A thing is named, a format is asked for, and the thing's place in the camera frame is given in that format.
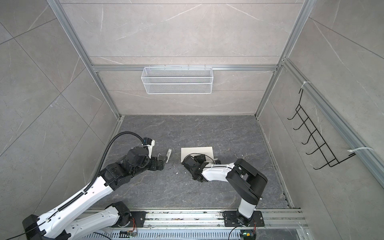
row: white paper sheet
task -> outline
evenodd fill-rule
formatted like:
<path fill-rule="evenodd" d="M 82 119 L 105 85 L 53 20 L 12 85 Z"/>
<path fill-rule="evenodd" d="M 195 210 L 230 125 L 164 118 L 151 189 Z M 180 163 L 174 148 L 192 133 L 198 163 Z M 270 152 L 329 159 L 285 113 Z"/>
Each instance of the white paper sheet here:
<path fill-rule="evenodd" d="M 182 147 L 180 162 L 191 153 L 205 154 L 214 159 L 214 151 L 212 147 Z"/>

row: black cable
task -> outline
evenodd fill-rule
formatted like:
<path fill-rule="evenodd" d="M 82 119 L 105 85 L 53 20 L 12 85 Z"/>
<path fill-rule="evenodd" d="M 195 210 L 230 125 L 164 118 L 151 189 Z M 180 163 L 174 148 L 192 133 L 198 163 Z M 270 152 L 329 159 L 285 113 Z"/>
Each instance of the black cable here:
<path fill-rule="evenodd" d="M 109 240 L 112 240 L 112 239 L 111 239 L 110 237 L 108 237 L 107 235 L 104 235 L 104 234 L 101 234 L 101 233 L 98 233 L 98 232 L 93 232 L 93 233 L 99 234 L 99 235 L 101 235 L 101 236 L 103 236 L 103 237 L 108 238 Z"/>
<path fill-rule="evenodd" d="M 228 234 L 228 240 L 229 240 L 229 237 L 231 236 L 232 231 L 233 231 L 235 228 L 240 227 L 240 226 L 241 226 L 241 225 L 239 225 L 239 226 L 235 226 L 235 227 L 229 232 L 229 234 Z"/>
<path fill-rule="evenodd" d="M 203 167 L 203 168 L 212 168 L 212 167 L 223 167 L 223 166 L 211 166 L 211 167 Z"/>
<path fill-rule="evenodd" d="M 58 213 L 59 212 L 59 210 L 57 210 L 57 211 L 55 211 L 55 213 L 54 214 L 52 214 L 50 217 L 48 217 L 48 219 L 51 219 L 51 217 L 53 217 L 56 213 Z"/>
<path fill-rule="evenodd" d="M 93 176 L 91 182 L 84 188 L 84 190 L 82 192 L 80 192 L 78 195 L 74 196 L 71 200 L 69 200 L 68 202 L 66 202 L 64 205 L 62 205 L 61 207 L 58 208 L 58 211 L 62 211 L 63 209 L 65 209 L 66 207 L 68 207 L 69 205 L 71 205 L 74 201 L 76 201 L 77 199 L 79 199 L 82 195 L 84 195 L 90 188 L 91 186 L 95 183 L 96 179 L 99 177 L 100 175 L 100 171 L 101 171 L 101 168 L 103 167 L 103 163 L 104 163 L 104 160 L 105 158 L 107 157 L 107 153 L 109 151 L 109 149 L 111 148 L 113 142 L 118 138 L 120 137 L 121 135 L 124 135 L 124 134 L 131 134 L 135 137 L 137 137 L 138 139 L 140 139 L 141 143 L 143 144 L 143 146 L 146 145 L 145 141 L 143 140 L 142 137 L 140 137 L 138 134 L 134 133 L 134 132 L 129 132 L 129 131 L 125 131 L 125 132 L 120 132 L 118 133 L 116 136 L 114 136 L 108 143 L 107 147 L 105 148 L 104 150 L 104 153 L 103 153 L 103 156 L 101 157 L 101 160 L 100 160 L 100 163 L 97 167 L 97 170 L 96 170 L 96 173 L 95 175 Z"/>
<path fill-rule="evenodd" d="M 144 168 L 144 167 L 147 166 L 148 163 L 150 162 L 150 158 L 149 158 L 148 154 L 147 154 L 147 155 L 143 155 L 143 156 L 146 157 L 147 161 L 146 161 L 146 163 L 143 164 L 142 166 L 139 166 L 139 165 L 138 165 L 137 167 L 139 167 L 139 168 Z"/>
<path fill-rule="evenodd" d="M 19 235 L 17 235 L 17 236 L 14 236 L 14 237 L 11 237 L 11 238 L 7 238 L 6 240 L 10 240 L 10 239 L 13 239 L 13 238 L 17 238 L 17 237 L 20 237 L 21 235 L 27 234 L 28 232 L 32 231 L 33 229 L 40 227 L 40 226 L 41 226 L 43 223 L 45 223 L 45 221 L 44 221 L 44 222 L 42 222 L 41 224 L 39 224 L 39 225 L 35 226 L 35 227 L 34 227 L 34 228 L 32 228 L 31 230 L 28 230 L 28 231 L 26 231 L 26 232 L 24 232 L 24 233 L 22 233 L 22 234 L 19 234 Z"/>
<path fill-rule="evenodd" d="M 192 154 L 204 155 L 204 156 L 206 156 L 206 157 L 209 157 L 213 162 L 215 162 L 215 160 L 213 160 L 210 156 L 205 155 L 205 154 L 202 154 L 202 153 L 191 153 L 191 154 L 188 154 L 188 155 L 185 156 L 185 158 L 183 159 L 183 161 L 184 161 L 188 156 L 191 156 Z"/>

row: red wire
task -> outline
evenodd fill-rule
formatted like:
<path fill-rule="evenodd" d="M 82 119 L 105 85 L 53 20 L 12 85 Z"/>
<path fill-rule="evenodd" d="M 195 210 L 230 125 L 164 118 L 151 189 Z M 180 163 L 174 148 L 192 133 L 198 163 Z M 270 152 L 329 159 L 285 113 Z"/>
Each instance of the red wire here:
<path fill-rule="evenodd" d="M 136 227 L 135 219 L 134 218 L 132 218 L 132 219 L 133 219 L 133 229 L 129 230 L 129 232 L 133 232 L 135 230 L 135 227 Z"/>
<path fill-rule="evenodd" d="M 256 223 L 255 223 L 255 220 L 253 220 L 253 223 L 255 224 L 255 227 L 253 228 L 253 234 L 255 234 L 255 231 L 256 231 Z"/>

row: gray marble floor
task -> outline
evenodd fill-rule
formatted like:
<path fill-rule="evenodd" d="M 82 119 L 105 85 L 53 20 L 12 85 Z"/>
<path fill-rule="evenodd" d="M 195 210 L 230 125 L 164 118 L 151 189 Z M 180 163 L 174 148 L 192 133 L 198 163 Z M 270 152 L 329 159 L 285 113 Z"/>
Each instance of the gray marble floor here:
<path fill-rule="evenodd" d="M 258 208 L 287 208 L 276 172 L 254 116 L 125 116 L 121 131 L 133 131 L 156 141 L 153 154 L 172 148 L 162 171 L 145 171 L 93 205 L 106 207 L 123 201 L 129 208 L 237 208 L 240 196 L 227 182 L 198 182 L 180 163 L 182 147 L 212 146 L 215 158 L 231 163 L 243 158 L 268 178 Z M 118 138 L 105 166 L 140 141 Z"/>
<path fill-rule="evenodd" d="M 300 240 L 296 229 L 257 229 L 256 240 Z"/>

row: black mounting plate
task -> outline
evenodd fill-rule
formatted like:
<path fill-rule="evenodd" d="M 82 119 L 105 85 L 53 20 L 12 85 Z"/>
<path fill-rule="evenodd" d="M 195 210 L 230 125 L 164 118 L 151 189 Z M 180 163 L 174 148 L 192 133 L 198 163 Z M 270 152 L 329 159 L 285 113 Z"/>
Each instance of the black mounting plate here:
<path fill-rule="evenodd" d="M 239 221 L 237 220 L 236 211 L 224 211 L 223 217 L 224 217 L 224 225 L 226 227 L 235 227 L 240 225 Z M 253 218 L 249 223 L 249 225 L 246 227 L 254 226 L 253 221 L 255 221 L 257 227 L 265 226 L 264 218 L 263 218 L 262 212 L 260 211 L 255 211 L 253 213 Z"/>
<path fill-rule="evenodd" d="M 136 227 L 144 227 L 145 216 L 147 212 L 131 212 L 132 218 L 135 220 Z M 127 227 L 133 227 L 133 221 L 128 223 Z"/>

